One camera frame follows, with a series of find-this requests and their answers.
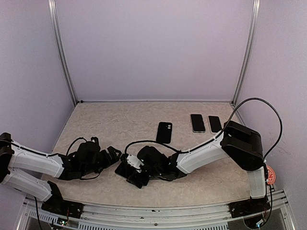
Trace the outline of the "dark phone case underneath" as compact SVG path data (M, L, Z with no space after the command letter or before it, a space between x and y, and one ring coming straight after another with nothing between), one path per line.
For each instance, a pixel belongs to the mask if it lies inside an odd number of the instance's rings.
M170 144L172 138L173 125L170 122L159 122L156 141L158 143Z

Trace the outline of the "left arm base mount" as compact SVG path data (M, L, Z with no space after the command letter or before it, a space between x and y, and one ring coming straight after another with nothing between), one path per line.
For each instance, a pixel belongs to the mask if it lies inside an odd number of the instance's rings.
M42 203L41 209L53 214L80 219L83 211L83 204L65 200L62 198L60 192L52 191L51 197Z

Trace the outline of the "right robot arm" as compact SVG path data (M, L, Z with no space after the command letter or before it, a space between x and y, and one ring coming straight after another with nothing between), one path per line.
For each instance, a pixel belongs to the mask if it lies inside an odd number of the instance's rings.
M145 146L136 156L125 153L121 162L126 181L142 188L150 179L171 182L214 161L231 158L248 173L250 198L245 208L255 213L264 205L267 195L266 157L260 133L229 118L222 130L192 149L176 150L167 157L155 147Z

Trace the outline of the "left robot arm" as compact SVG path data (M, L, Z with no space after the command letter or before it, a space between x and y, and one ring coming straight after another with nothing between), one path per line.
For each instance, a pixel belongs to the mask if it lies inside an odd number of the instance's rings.
M117 163L121 151L110 146L101 149L99 140L92 137L81 143L73 153L47 154L14 142L9 133L0 136L0 182L34 196L49 205L57 213L67 209L57 185L40 180L27 171L49 175L63 181L86 180L92 173L99 175L104 169Z

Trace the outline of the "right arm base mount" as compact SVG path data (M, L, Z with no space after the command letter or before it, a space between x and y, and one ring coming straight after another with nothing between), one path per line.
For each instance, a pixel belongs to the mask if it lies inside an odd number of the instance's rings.
M263 198L252 198L229 203L232 218L248 216L267 211L271 208L267 195Z

